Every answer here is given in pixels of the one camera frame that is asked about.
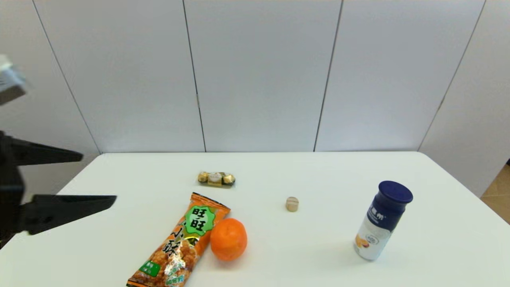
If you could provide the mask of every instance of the white table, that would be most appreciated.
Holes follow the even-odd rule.
[[[200,171],[233,173],[236,186],[200,186]],[[414,201],[369,262],[352,240],[383,180],[407,186]],[[248,247],[230,264],[208,248],[187,287],[510,286],[510,226],[417,152],[101,155],[60,194],[118,195],[116,203],[15,236],[0,250],[0,286],[125,286],[192,192],[230,207]],[[288,196],[298,212],[285,210]]]

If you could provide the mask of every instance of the wooden block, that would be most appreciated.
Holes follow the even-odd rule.
[[[291,196],[287,199],[285,207],[287,208],[288,211],[295,212],[295,211],[297,211],[298,205],[299,205],[299,200],[297,200],[297,198]]]

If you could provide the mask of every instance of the orange packaging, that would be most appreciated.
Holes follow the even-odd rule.
[[[182,287],[230,208],[197,193],[170,236],[127,281],[128,287]]]

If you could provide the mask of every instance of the mandarin orange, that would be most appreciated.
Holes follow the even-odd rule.
[[[244,225],[233,218],[220,221],[211,231],[211,249],[223,261],[232,261],[241,256],[248,244]]]

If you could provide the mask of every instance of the wall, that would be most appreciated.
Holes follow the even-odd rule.
[[[482,5],[344,1],[316,151],[417,150]]]
[[[35,0],[101,152],[203,152],[182,1]]]
[[[420,152],[477,196],[510,158],[510,2],[487,1]]]
[[[33,2],[0,2],[1,52],[33,86],[0,108],[19,138],[89,159],[423,141],[477,194],[509,157],[504,1],[465,54],[483,0]],[[55,192],[83,164],[23,172]]]
[[[19,139],[75,150],[82,162],[23,166],[27,190],[59,191],[98,155],[69,92],[32,1],[0,1],[0,53],[29,80],[27,94],[0,106],[0,130]]]

